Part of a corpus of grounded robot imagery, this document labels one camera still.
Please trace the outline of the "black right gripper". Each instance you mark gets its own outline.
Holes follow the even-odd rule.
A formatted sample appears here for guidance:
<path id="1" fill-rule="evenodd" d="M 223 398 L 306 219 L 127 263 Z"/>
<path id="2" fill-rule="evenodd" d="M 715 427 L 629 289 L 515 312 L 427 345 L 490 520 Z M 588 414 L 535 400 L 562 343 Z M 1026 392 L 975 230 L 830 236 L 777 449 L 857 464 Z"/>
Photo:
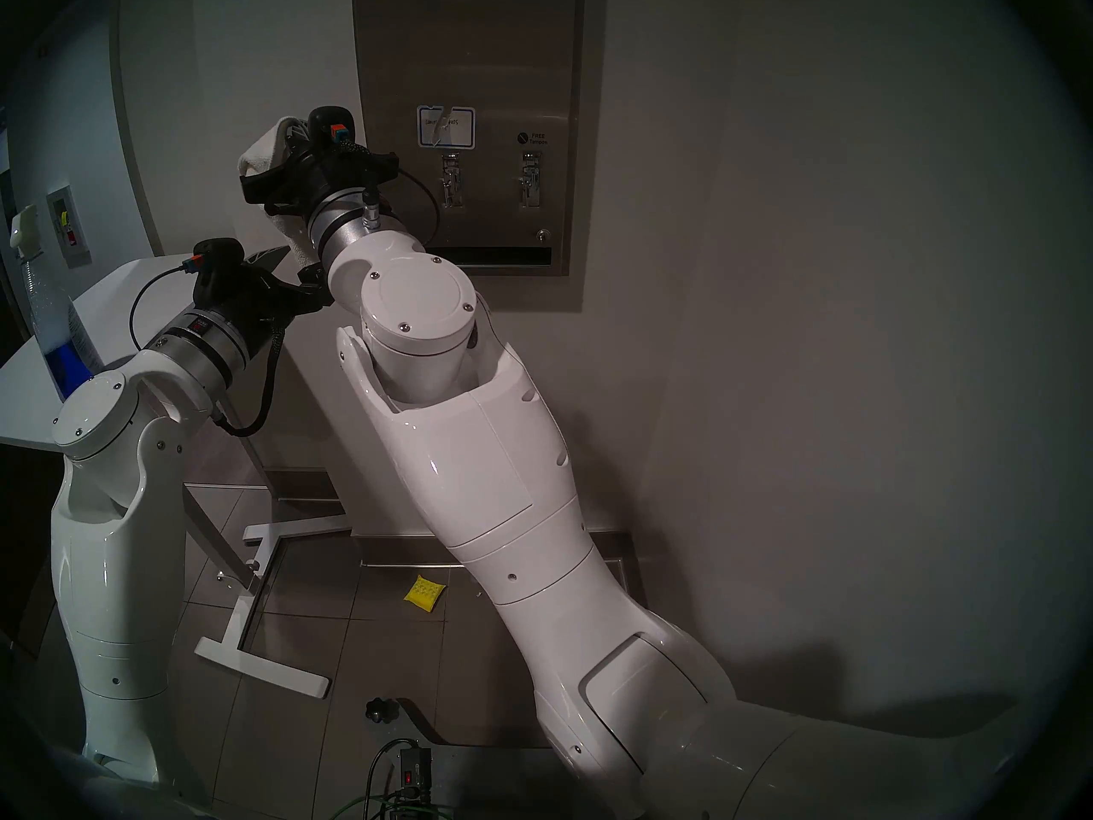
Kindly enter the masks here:
<path id="1" fill-rule="evenodd" d="M 310 219 L 338 194 L 360 194 L 364 204 L 379 204 L 379 186 L 398 176 L 395 153 L 374 153 L 352 142 L 309 144 L 275 168 L 240 176 L 249 204 L 262 204 L 268 216 Z"/>

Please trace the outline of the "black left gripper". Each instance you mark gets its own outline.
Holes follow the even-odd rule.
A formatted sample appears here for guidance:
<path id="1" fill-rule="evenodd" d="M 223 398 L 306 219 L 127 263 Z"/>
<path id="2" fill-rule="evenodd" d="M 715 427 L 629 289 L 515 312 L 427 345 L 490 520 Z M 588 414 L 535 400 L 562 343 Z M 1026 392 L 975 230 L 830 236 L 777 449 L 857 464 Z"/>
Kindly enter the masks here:
<path id="1" fill-rule="evenodd" d="M 201 268 L 193 288 L 195 307 L 218 314 L 244 338 L 258 338 L 331 306 L 322 263 L 302 267 L 295 284 L 272 273 L 289 254 L 291 246 L 282 245 L 252 251 L 244 266 Z"/>

